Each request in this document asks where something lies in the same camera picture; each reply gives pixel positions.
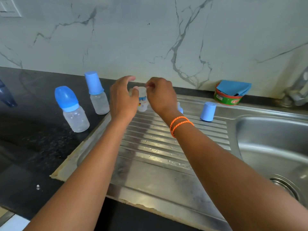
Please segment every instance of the hand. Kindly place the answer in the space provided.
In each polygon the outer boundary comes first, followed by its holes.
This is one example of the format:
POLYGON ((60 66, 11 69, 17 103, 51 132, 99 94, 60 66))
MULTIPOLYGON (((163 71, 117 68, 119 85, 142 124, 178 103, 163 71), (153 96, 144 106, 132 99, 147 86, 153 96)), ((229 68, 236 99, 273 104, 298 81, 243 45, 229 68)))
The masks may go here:
POLYGON ((132 96, 129 96, 127 90, 127 83, 135 79, 135 76, 125 76, 111 86, 109 106, 112 120, 121 120, 128 125, 135 116, 139 104, 139 90, 134 87, 132 96))
POLYGON ((159 116, 170 111, 177 111, 176 93, 170 81, 152 77, 145 86, 150 105, 159 116))

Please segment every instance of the left hand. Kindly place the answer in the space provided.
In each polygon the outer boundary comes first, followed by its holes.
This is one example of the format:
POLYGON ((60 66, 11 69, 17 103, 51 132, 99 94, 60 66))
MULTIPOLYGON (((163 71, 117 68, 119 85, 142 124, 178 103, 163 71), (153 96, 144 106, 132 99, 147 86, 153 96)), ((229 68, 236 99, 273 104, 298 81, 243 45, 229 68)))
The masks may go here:
POLYGON ((139 104, 139 90, 134 87, 132 96, 129 96, 127 90, 128 82, 135 79, 135 76, 125 76, 111 86, 109 106, 112 120, 121 120, 128 125, 135 116, 139 104))

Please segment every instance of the white marble wall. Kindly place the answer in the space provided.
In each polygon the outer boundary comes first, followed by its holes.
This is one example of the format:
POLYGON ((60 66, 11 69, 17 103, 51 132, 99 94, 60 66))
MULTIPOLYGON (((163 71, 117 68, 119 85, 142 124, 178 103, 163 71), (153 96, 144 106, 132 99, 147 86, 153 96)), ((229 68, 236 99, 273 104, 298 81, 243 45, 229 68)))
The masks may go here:
POLYGON ((15 0, 0 17, 0 66, 165 77, 213 90, 252 83, 279 97, 308 66, 308 0, 15 0))

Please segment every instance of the forearm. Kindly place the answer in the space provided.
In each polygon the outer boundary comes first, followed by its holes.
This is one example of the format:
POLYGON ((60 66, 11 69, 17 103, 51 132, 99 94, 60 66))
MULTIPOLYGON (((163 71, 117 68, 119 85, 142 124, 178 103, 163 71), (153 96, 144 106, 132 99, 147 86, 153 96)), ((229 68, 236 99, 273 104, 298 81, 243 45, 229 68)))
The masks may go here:
MULTIPOLYGON (((169 125, 177 116, 182 115, 173 111, 162 118, 169 125)), ((174 134, 207 194, 234 230, 304 230, 307 211, 285 191, 193 125, 182 124, 174 134)))
POLYGON ((112 120, 103 136, 25 230, 94 230, 126 125, 112 120))

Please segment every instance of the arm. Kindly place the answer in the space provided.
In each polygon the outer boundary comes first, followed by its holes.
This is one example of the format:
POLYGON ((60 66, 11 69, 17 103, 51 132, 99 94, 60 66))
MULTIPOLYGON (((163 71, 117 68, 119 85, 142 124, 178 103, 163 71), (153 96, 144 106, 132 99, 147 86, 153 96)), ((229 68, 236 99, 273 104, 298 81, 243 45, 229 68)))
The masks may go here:
MULTIPOLYGON (((182 116, 170 81, 152 78, 147 86, 152 109, 167 125, 182 116)), ((174 134, 202 186, 233 230, 307 230, 308 211, 287 192, 193 125, 182 124, 174 134)))
POLYGON ((25 231, 94 230, 107 193, 121 139, 137 112, 139 92, 130 97, 126 76, 111 87, 111 121, 82 164, 31 220, 25 231))

